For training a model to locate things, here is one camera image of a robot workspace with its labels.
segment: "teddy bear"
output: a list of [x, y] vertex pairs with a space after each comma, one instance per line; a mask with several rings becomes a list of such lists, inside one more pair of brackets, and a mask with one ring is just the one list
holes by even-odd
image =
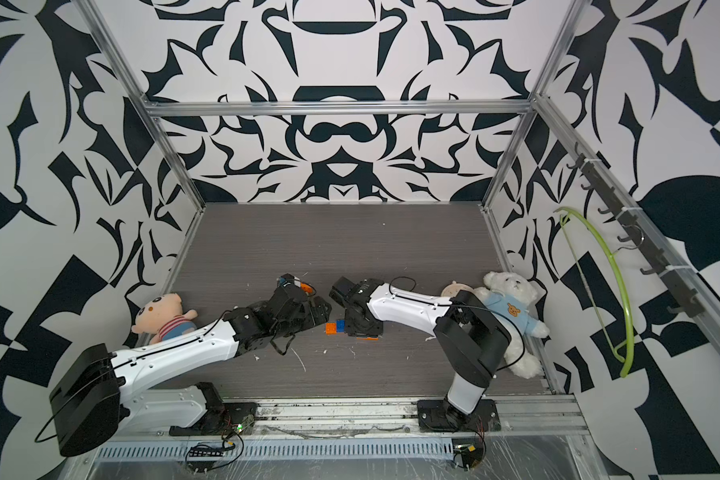
[[496, 318], [510, 333], [509, 347], [504, 353], [504, 360], [507, 364], [511, 364], [522, 355], [515, 364], [509, 367], [509, 370], [524, 379], [541, 375], [544, 371], [541, 368], [541, 362], [528, 348], [523, 354], [523, 341], [518, 335], [518, 331], [522, 335], [537, 338], [545, 338], [549, 335], [550, 330], [544, 322], [536, 320], [528, 313], [528, 307], [539, 299], [539, 292], [528, 280], [511, 272], [489, 272], [483, 277], [483, 283], [485, 286], [476, 289], [469, 287], [461, 289], [457, 287], [461, 285], [460, 283], [451, 283], [446, 287], [448, 294], [446, 295], [446, 290], [443, 290], [443, 296], [454, 296], [458, 290], [472, 291], [486, 308], [500, 314], [496, 315]]
[[131, 327], [134, 333], [152, 333], [153, 345], [197, 330], [191, 320], [197, 318], [197, 312], [190, 310], [182, 313], [181, 297], [178, 293], [166, 293], [144, 305], [136, 314], [136, 324]]

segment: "striped shirt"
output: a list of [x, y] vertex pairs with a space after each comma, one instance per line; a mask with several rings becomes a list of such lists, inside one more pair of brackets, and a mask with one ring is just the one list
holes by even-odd
[[172, 339], [181, 336], [189, 329], [194, 330], [195, 324], [184, 318], [184, 315], [176, 315], [157, 332], [159, 341]]

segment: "table surface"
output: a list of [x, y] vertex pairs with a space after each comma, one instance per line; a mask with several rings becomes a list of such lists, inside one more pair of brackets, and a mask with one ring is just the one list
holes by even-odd
[[[201, 325], [224, 310], [269, 299], [293, 274], [329, 300], [340, 276], [389, 281], [439, 294], [456, 280], [479, 286], [500, 270], [480, 209], [451, 204], [209, 204], [173, 284]], [[409, 288], [409, 280], [395, 282]], [[343, 309], [330, 300], [332, 319]], [[280, 340], [281, 348], [285, 345]], [[285, 356], [271, 347], [175, 377], [160, 388], [213, 382], [228, 398], [444, 396], [453, 370], [438, 341], [386, 322], [379, 340], [299, 333]], [[488, 394], [545, 392], [542, 381], [499, 372]]]

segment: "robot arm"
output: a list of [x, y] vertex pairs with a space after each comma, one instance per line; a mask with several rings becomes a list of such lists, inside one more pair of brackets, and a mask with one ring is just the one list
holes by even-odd
[[[103, 343], [86, 349], [50, 393], [61, 455], [80, 455], [129, 424], [144, 425], [145, 417], [155, 418], [154, 407], [146, 412], [149, 407], [143, 394], [167, 379], [326, 323], [331, 306], [307, 291], [313, 290], [284, 275], [268, 301], [224, 312], [215, 322], [187, 335], [112, 353]], [[187, 425], [171, 425], [190, 425], [198, 418], [192, 411], [202, 416], [208, 398], [203, 401], [197, 393], [192, 402], [182, 396], [177, 396], [179, 403], [162, 402], [174, 414], [182, 408], [188, 412], [182, 416]]]
[[510, 334], [470, 292], [453, 298], [422, 295], [382, 280], [342, 277], [330, 296], [346, 309], [345, 332], [375, 337], [384, 322], [398, 322], [437, 337], [455, 370], [444, 402], [445, 425], [458, 427], [480, 401], [509, 346]]

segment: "black and white patterned wall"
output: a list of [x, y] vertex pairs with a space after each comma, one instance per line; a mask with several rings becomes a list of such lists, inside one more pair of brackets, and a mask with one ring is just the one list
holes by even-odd
[[162, 101], [527, 97], [570, 0], [100, 0]]
[[[154, 101], [527, 98], [570, 0], [105, 0]], [[207, 201], [481, 200], [514, 115], [176, 118]]]
[[[553, 102], [720, 298], [720, 2], [595, 0], [551, 89]], [[547, 295], [545, 349], [576, 393], [612, 478], [720, 478], [720, 356], [644, 276], [636, 251], [616, 255], [630, 294], [635, 361], [619, 377], [558, 206], [584, 213], [615, 249], [624, 231], [543, 121], [534, 124], [492, 206], [520, 274]], [[576, 220], [569, 235], [606, 330], [625, 337], [610, 266]]]
[[163, 126], [207, 201], [482, 200], [516, 114], [182, 117]]
[[76, 7], [0, 0], [0, 478], [62, 463], [49, 386], [135, 341], [194, 213]]

